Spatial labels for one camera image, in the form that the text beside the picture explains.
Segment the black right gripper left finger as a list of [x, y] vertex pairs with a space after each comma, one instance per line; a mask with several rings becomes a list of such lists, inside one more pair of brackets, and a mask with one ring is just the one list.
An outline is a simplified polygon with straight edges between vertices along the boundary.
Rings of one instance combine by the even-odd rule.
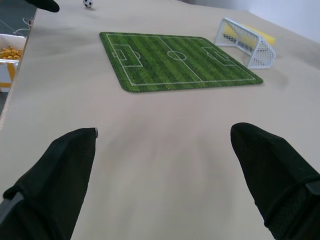
[[80, 128], [55, 139], [3, 193], [0, 240], [71, 240], [96, 153], [98, 130]]

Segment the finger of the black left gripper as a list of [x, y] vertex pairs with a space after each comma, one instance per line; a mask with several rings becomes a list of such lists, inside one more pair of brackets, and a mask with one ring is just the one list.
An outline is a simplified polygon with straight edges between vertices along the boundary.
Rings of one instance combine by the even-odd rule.
[[35, 6], [38, 9], [45, 10], [51, 13], [57, 13], [60, 11], [60, 6], [55, 0], [25, 0], [27, 3]]

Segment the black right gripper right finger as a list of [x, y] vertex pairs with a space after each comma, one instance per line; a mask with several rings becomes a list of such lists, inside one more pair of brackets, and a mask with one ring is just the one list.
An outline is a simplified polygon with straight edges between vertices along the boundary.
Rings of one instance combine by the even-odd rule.
[[234, 124], [230, 141], [273, 238], [320, 240], [320, 173], [284, 138], [253, 124]]

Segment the white miniature soccer goal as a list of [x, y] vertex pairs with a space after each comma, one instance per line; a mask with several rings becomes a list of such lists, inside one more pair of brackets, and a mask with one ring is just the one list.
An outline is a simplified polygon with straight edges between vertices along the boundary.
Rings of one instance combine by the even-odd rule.
[[226, 17], [220, 21], [214, 44], [247, 54], [248, 69], [268, 69], [276, 59], [275, 50], [261, 34]]

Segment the green soccer field mat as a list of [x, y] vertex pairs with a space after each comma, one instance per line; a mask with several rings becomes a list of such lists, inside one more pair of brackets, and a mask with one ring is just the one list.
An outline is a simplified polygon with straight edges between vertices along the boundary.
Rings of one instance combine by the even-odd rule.
[[131, 93], [226, 88], [263, 79], [206, 38], [100, 32], [123, 90]]

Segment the white box with yellow items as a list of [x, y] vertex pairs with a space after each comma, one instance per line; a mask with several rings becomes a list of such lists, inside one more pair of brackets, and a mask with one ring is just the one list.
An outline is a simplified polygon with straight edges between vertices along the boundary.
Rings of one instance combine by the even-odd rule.
[[10, 91], [25, 43], [23, 36], [0, 34], [0, 92]]

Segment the yellow sponge block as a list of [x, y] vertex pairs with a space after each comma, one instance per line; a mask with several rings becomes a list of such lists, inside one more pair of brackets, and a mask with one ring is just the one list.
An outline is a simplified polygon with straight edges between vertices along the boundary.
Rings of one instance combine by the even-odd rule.
[[258, 38], [254, 33], [265, 39], [270, 46], [273, 46], [276, 42], [275, 37], [247, 25], [239, 27], [226, 23], [222, 36], [228, 43], [235, 44], [246, 51], [253, 51], [258, 42]]

